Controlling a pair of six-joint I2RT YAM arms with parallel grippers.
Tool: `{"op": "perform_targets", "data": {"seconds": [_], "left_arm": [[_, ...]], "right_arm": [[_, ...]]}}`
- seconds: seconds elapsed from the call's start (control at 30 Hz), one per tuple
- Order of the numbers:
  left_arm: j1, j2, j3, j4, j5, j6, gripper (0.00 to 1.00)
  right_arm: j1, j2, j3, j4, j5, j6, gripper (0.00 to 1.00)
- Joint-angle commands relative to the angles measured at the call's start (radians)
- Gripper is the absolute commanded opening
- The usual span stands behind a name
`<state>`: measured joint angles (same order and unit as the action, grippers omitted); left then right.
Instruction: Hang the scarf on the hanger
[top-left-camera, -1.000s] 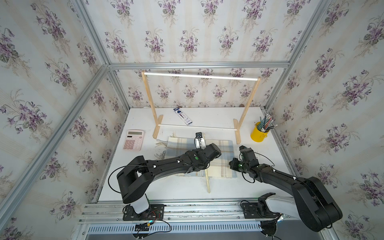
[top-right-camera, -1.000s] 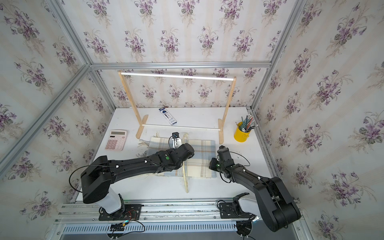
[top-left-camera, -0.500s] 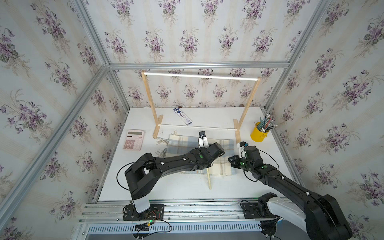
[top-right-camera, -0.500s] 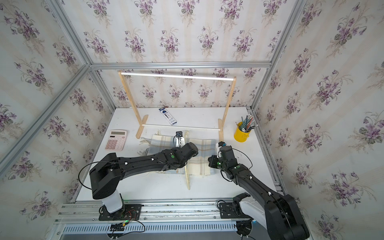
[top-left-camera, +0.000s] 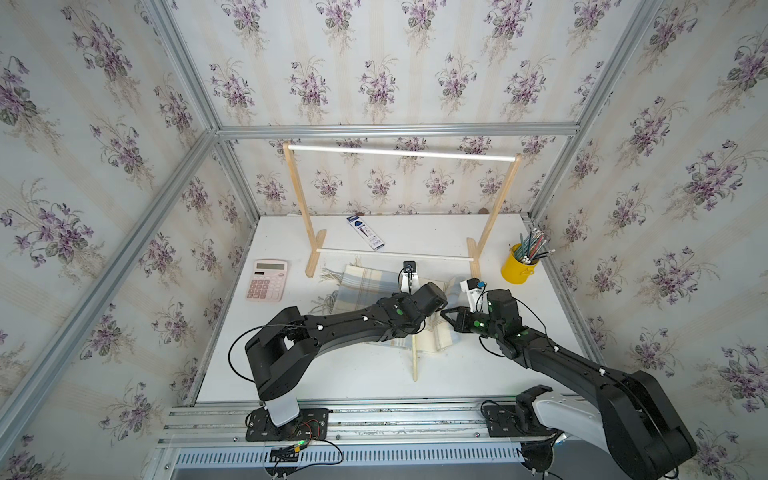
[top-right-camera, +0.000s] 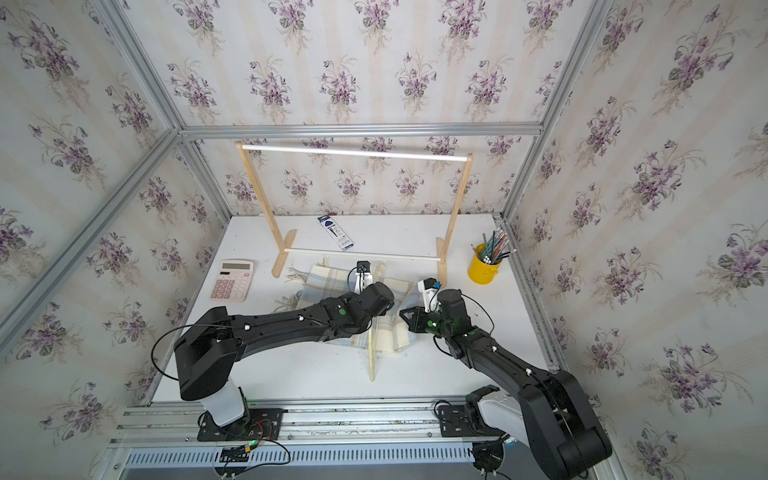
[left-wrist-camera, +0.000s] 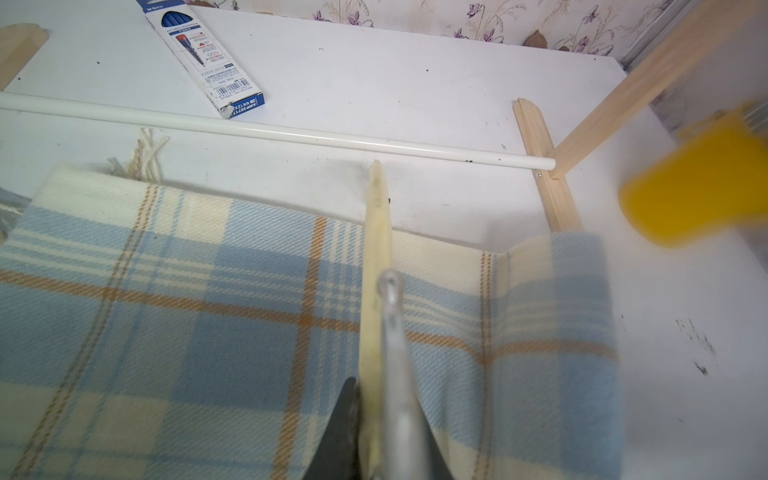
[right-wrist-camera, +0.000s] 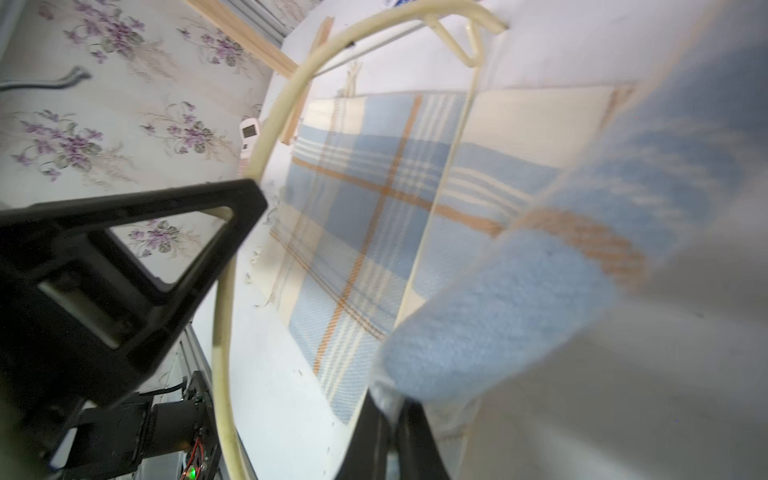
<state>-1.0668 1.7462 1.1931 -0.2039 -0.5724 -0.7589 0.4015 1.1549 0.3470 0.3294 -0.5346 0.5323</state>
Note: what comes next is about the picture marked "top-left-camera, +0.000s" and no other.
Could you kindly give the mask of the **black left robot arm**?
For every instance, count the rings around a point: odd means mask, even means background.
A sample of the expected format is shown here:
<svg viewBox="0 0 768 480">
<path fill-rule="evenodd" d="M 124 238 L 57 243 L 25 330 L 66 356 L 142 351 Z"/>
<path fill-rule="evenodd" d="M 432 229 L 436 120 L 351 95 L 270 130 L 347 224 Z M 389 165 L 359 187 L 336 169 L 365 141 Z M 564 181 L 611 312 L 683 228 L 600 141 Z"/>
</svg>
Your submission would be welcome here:
<svg viewBox="0 0 768 480">
<path fill-rule="evenodd" d="M 358 343 L 415 335 L 446 305 L 445 293 L 428 282 L 413 293 L 382 297 L 346 313 L 303 315 L 296 307 L 280 311 L 257 327 L 244 346 L 258 398 L 272 424 L 282 427 L 299 417 L 292 390 L 316 357 Z"/>
</svg>

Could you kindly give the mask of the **plaid blue cream scarf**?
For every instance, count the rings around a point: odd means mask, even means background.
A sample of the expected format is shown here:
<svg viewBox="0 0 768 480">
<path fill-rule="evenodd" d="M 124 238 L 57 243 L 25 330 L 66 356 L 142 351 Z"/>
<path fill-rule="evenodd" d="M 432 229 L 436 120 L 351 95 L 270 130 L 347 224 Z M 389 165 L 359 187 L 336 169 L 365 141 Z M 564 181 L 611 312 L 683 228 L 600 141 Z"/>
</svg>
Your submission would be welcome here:
<svg viewBox="0 0 768 480">
<path fill-rule="evenodd" d="M 313 300 L 311 314 L 328 315 L 358 310 L 400 291 L 396 272 L 366 268 L 359 264 L 347 264 L 342 271 L 324 267 L 320 282 L 332 283 L 335 290 Z M 460 335 L 439 313 L 430 316 L 424 330 L 414 338 L 417 350 L 424 353 L 437 353 L 460 342 Z M 414 338 L 373 342 L 373 345 L 411 350 Z"/>
</svg>

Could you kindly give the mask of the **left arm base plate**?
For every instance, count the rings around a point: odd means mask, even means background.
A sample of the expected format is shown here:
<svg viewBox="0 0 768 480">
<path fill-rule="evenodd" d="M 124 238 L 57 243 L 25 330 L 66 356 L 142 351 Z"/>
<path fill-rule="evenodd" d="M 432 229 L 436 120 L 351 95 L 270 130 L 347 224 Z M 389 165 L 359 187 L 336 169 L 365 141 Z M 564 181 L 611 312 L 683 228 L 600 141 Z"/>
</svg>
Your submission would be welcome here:
<svg viewBox="0 0 768 480">
<path fill-rule="evenodd" d="M 299 442 L 325 439 L 331 413 L 332 411 L 326 408 L 302 408 L 297 418 L 282 426 L 276 426 L 268 410 L 262 407 L 246 416 L 245 440 L 247 442 Z"/>
</svg>

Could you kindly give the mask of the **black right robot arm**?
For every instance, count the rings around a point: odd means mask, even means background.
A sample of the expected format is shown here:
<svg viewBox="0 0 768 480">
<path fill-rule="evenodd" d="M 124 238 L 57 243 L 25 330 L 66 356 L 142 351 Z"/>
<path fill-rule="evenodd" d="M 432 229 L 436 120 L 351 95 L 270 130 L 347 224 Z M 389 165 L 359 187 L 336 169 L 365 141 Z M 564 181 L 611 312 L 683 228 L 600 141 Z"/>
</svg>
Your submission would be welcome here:
<svg viewBox="0 0 768 480">
<path fill-rule="evenodd" d="M 456 332 L 495 341 L 499 355 L 578 397 L 569 402 L 547 385 L 530 387 L 516 394 L 511 406 L 481 409 L 491 433 L 511 423 L 533 436 L 572 434 L 606 451 L 632 479 L 673 478 L 696 457 L 695 439 L 655 377 L 609 368 L 562 347 L 524 324 L 519 312 L 524 304 L 507 290 L 481 297 L 483 310 L 455 306 L 440 315 Z"/>
</svg>

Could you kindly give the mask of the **cream wooden clothes hanger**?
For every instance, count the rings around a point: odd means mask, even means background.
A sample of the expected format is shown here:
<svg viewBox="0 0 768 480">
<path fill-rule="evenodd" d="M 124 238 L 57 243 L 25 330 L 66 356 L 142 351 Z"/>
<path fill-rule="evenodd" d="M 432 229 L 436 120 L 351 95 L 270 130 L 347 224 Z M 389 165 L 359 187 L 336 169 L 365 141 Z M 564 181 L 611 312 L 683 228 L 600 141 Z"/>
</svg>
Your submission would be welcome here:
<svg viewBox="0 0 768 480">
<path fill-rule="evenodd" d="M 411 365 L 412 365 L 412 379 L 414 382 L 418 381 L 418 334 L 411 337 Z"/>
</svg>

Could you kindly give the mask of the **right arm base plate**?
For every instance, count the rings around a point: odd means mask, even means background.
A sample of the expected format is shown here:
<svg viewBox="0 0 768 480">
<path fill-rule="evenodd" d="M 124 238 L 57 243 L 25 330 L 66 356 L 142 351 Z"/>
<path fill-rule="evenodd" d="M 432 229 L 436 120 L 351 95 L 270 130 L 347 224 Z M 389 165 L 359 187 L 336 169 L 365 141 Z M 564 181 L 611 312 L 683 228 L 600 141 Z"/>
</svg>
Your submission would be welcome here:
<svg viewBox="0 0 768 480">
<path fill-rule="evenodd" d="M 562 434 L 561 430 L 545 427 L 533 417 L 527 417 L 525 410 L 519 412 L 516 404 L 484 401 L 480 413 L 491 438 L 550 438 Z"/>
</svg>

